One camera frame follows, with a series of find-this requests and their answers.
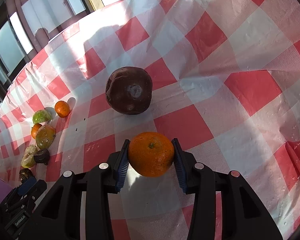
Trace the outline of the pale apple wedge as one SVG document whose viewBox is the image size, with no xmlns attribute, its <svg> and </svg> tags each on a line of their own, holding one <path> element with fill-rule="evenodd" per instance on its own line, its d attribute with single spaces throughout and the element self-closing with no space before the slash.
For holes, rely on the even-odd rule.
<svg viewBox="0 0 300 240">
<path fill-rule="evenodd" d="M 21 159 L 21 166 L 23 168 L 31 168 L 36 164 L 34 161 L 34 154 L 37 153 L 37 151 L 38 148 L 36 145 L 27 146 Z"/>
</svg>

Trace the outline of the green apple half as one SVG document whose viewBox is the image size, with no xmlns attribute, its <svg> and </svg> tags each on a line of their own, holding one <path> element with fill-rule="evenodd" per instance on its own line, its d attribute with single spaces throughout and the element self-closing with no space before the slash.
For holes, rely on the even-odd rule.
<svg viewBox="0 0 300 240">
<path fill-rule="evenodd" d="M 45 109 L 36 111 L 32 117 L 34 124 L 41 124 L 50 120 L 52 120 L 52 115 Z"/>
</svg>

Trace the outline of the yellow apple half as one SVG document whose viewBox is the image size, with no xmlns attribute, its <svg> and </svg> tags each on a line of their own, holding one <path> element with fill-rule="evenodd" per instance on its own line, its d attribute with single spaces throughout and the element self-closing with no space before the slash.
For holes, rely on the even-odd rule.
<svg viewBox="0 0 300 240">
<path fill-rule="evenodd" d="M 56 129 L 50 125 L 43 125 L 38 129 L 36 145 L 40 150 L 49 148 L 56 137 Z"/>
</svg>

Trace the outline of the red white checkered tablecloth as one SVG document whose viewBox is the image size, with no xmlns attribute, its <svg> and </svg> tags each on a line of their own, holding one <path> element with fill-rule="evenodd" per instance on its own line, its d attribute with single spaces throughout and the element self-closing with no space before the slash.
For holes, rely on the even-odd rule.
<svg viewBox="0 0 300 240">
<path fill-rule="evenodd" d="M 112 109 L 106 83 L 121 67 L 153 82 L 149 108 Z M 35 111 L 55 118 L 51 187 L 89 171 L 141 132 L 177 138 L 211 169 L 239 171 L 284 239 L 300 225 L 300 4 L 297 0 L 119 0 L 66 28 L 10 85 L 0 104 L 0 178 L 19 184 Z"/>
</svg>

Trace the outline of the dark mangosteen fruit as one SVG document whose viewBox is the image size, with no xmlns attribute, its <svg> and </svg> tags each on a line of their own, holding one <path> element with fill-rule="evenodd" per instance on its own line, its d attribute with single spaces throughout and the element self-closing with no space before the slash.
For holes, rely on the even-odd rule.
<svg viewBox="0 0 300 240">
<path fill-rule="evenodd" d="M 33 158 L 35 163 L 47 165 L 50 160 L 50 152 L 46 148 L 39 150 L 33 155 Z"/>
<path fill-rule="evenodd" d="M 23 168 L 19 171 L 19 180 L 22 184 L 31 177 L 34 177 L 34 175 L 29 168 Z"/>
</svg>

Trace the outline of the window frame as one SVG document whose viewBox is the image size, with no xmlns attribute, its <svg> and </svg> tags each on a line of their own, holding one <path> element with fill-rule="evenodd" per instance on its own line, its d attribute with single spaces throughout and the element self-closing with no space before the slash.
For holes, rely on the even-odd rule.
<svg viewBox="0 0 300 240">
<path fill-rule="evenodd" d="M 0 102 L 23 66 L 99 0 L 0 0 Z"/>
</svg>

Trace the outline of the large dark red apple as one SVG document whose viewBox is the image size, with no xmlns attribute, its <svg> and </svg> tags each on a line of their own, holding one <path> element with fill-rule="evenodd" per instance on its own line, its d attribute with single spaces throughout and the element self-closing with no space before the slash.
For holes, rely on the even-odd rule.
<svg viewBox="0 0 300 240">
<path fill-rule="evenodd" d="M 139 67 L 121 67 L 110 75 L 106 83 L 106 100 L 115 111 L 125 115 L 145 112 L 152 99 L 153 82 Z"/>
</svg>

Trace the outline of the small orange tangerine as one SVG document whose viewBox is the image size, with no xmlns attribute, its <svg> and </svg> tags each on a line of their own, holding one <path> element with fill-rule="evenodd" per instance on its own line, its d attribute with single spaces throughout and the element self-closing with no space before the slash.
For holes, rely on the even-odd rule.
<svg viewBox="0 0 300 240">
<path fill-rule="evenodd" d="M 31 128 L 31 136 L 33 137 L 33 139 L 36 139 L 37 132 L 41 127 L 42 127 L 42 124 L 37 123 L 37 124 L 34 124 L 34 126 Z"/>
<path fill-rule="evenodd" d="M 70 114 L 70 106 L 65 101 L 58 101 L 55 104 L 55 112 L 60 118 L 66 118 Z"/>
</svg>

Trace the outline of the large orange tangerine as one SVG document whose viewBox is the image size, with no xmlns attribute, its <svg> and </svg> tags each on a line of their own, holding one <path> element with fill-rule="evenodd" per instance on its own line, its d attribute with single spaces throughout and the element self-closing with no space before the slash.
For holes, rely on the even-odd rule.
<svg viewBox="0 0 300 240">
<path fill-rule="evenodd" d="M 174 146 L 158 132 L 143 132 L 129 143 L 128 161 L 144 177 L 160 177 L 173 163 Z"/>
</svg>

